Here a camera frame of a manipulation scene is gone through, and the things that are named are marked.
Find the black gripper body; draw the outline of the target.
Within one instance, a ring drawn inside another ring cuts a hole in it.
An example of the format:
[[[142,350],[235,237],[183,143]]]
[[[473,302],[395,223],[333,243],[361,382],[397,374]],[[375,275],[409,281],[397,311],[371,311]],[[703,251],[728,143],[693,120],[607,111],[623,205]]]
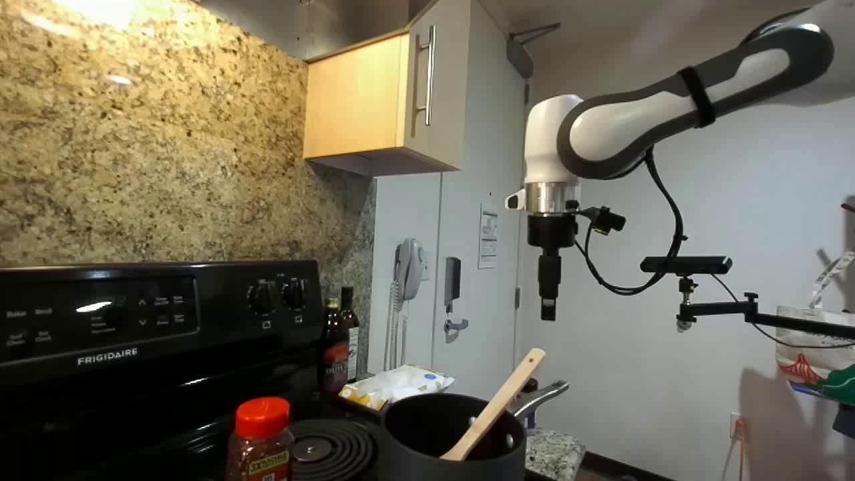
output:
[[[560,281],[560,251],[573,243],[576,222],[570,214],[560,217],[530,217],[526,222],[526,241],[538,247],[536,277],[542,283]]]

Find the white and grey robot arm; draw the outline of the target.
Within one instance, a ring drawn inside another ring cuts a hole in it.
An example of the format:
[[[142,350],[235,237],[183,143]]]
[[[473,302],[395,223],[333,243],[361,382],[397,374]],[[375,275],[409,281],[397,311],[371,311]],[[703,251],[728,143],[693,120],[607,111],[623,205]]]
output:
[[[526,114],[522,185],[505,205],[529,217],[529,243],[538,247],[538,315],[556,318],[560,247],[573,241],[569,187],[576,178],[624,175],[648,163],[667,136],[806,86],[848,92],[851,80],[855,0],[819,0],[772,15],[733,48],[644,88],[536,100]]]

